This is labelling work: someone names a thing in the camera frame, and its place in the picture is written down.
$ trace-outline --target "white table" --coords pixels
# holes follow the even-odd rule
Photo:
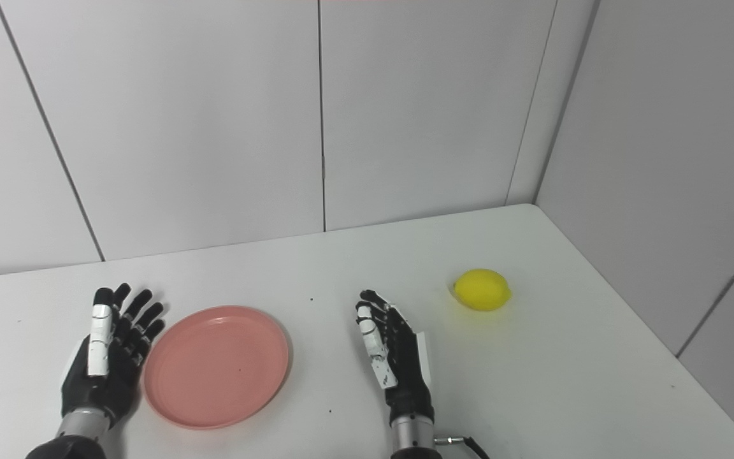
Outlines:
[[[475,267],[509,279],[502,310],[450,296]],[[0,276],[0,459],[53,436],[92,294],[122,281],[155,291],[169,323],[215,305],[265,310],[293,360],[276,398],[224,429],[174,427],[142,401],[105,441],[110,459],[388,457],[354,322],[362,288],[428,332],[436,430],[475,436],[492,458],[734,459],[734,423],[528,205]]]

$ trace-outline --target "robotic hand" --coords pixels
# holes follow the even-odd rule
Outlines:
[[[362,291],[356,314],[373,372],[390,407],[391,459],[440,459],[423,339],[396,306],[375,291]]]
[[[94,297],[92,332],[84,338],[61,386],[61,427],[53,441],[30,451],[27,459],[104,459],[98,440],[129,414],[145,358],[165,324],[155,303],[143,314],[152,292],[143,290],[120,314],[131,288],[99,288]]]

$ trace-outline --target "panel seam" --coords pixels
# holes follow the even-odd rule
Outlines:
[[[565,90],[565,97],[563,97],[562,107],[559,109],[557,116],[557,123],[554,126],[554,132],[551,134],[551,142],[548,145],[548,151],[545,153],[545,160],[542,163],[542,171],[540,172],[540,179],[536,183],[536,191],[534,192],[534,198],[532,204],[536,204],[536,199],[540,195],[542,190],[542,182],[545,180],[545,172],[548,170],[548,163],[551,160],[551,155],[554,153],[554,146],[557,143],[557,136],[559,136],[559,128],[563,125],[563,119],[565,118],[565,111],[568,108],[568,101],[571,100],[571,93],[573,91],[574,84],[577,82],[577,75],[579,74],[580,65],[582,65],[582,58],[585,55],[585,50],[588,48],[588,39],[591,38],[591,30],[594,29],[594,21],[596,20],[596,13],[600,10],[601,0],[594,0],[594,5],[591,7],[591,15],[588,17],[588,25],[585,29],[585,35],[582,37],[582,43],[579,47],[579,54],[577,54],[577,61],[574,63],[573,73],[571,73],[571,79],[568,81],[568,88]]]
[[[87,225],[87,231],[90,233],[90,237],[92,238],[92,243],[94,246],[96,246],[96,252],[98,252],[98,258],[100,261],[106,261],[104,258],[104,252],[101,250],[101,246],[98,243],[98,238],[96,238],[96,232],[92,229],[92,224],[90,223],[90,218],[87,217],[87,210],[84,209],[84,204],[81,201],[81,195],[78,194],[78,189],[75,187],[75,182],[73,181],[73,176],[69,172],[69,168],[67,167],[67,162],[64,160],[64,155],[61,154],[61,148],[59,147],[58,141],[55,139],[55,133],[53,133],[52,127],[50,127],[50,120],[47,118],[47,113],[44,111],[44,106],[41,104],[40,99],[38,98],[38,92],[36,91],[35,85],[32,84],[32,78],[30,78],[30,74],[27,71],[27,65],[24,64],[24,58],[21,55],[21,52],[18,50],[18,45],[15,43],[15,37],[13,36],[13,31],[11,30],[11,27],[8,23],[8,18],[5,17],[5,12],[2,9],[2,5],[0,4],[0,20],[2,20],[2,26],[4,26],[5,33],[8,34],[8,40],[11,43],[11,47],[13,49],[13,52],[15,53],[15,57],[18,61],[18,66],[21,67],[21,71],[24,75],[24,79],[27,80],[27,86],[30,89],[30,94],[32,95],[32,100],[36,104],[36,108],[38,108],[38,114],[41,116],[41,121],[44,123],[44,128],[47,131],[47,134],[50,137],[50,142],[52,142],[53,149],[55,149],[55,156],[58,157],[59,163],[61,164],[61,169],[64,171],[65,177],[67,177],[67,183],[70,186],[70,189],[73,191],[73,197],[75,198],[76,204],[78,204],[79,212],[81,212],[81,216],[84,218],[84,224]]]
[[[554,11],[551,12],[551,21],[548,24],[548,33],[545,34],[545,44],[542,47],[542,55],[540,56],[540,64],[538,69],[536,69],[536,78],[534,78],[534,87],[531,90],[531,99],[528,101],[528,112],[525,113],[525,122],[522,123],[522,132],[521,132],[521,141],[519,142],[519,145],[517,146],[517,155],[515,156],[515,164],[512,167],[512,176],[509,178],[509,187],[506,190],[506,199],[503,200],[503,204],[508,204],[509,201],[509,194],[512,192],[512,183],[515,180],[515,173],[517,172],[517,161],[519,160],[519,154],[522,150],[522,140],[525,139],[525,130],[528,127],[528,119],[531,117],[531,108],[534,105],[534,96],[536,95],[536,87],[538,87],[538,84],[540,82],[540,75],[542,74],[542,62],[545,60],[545,52],[548,50],[548,40],[551,38],[551,29],[554,28],[554,16],[557,13],[557,5],[559,4],[559,0],[554,0]]]
[[[324,163],[324,95],[322,93],[321,65],[321,0],[317,0],[317,38],[319,42],[319,130],[321,150],[321,228],[327,232],[327,184],[326,164]]]
[[[690,343],[693,342],[693,338],[696,337],[698,332],[702,330],[702,326],[704,326],[704,324],[707,322],[707,319],[710,319],[710,316],[716,311],[717,306],[719,305],[719,303],[722,302],[723,298],[726,296],[730,288],[732,288],[732,285],[734,285],[734,274],[732,274],[729,280],[726,281],[726,284],[717,295],[716,300],[714,300],[713,304],[704,314],[702,319],[698,321],[696,328],[693,328],[693,332],[690,333],[690,336],[687,337],[687,340],[685,340],[684,344],[681,345],[681,349],[679,349],[679,352],[675,353],[676,358],[681,358],[681,354],[685,351],[685,349],[687,349],[688,346],[690,346]]]

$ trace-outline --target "cable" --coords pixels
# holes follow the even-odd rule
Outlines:
[[[473,439],[472,437],[466,437],[465,444],[469,448],[471,448],[472,451],[477,454],[480,459],[489,459],[489,455],[486,454],[486,451],[483,450],[483,448],[480,447],[480,445],[477,444],[477,441]]]
[[[484,451],[472,437],[436,437],[435,444],[436,446],[466,444],[466,446],[471,448],[471,450],[474,451],[480,459],[489,459],[489,455],[486,454],[486,451]]]

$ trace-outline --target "lemon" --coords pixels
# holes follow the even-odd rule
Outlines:
[[[473,310],[496,310],[506,304],[512,291],[506,278],[492,270],[468,270],[452,286],[455,298]]]

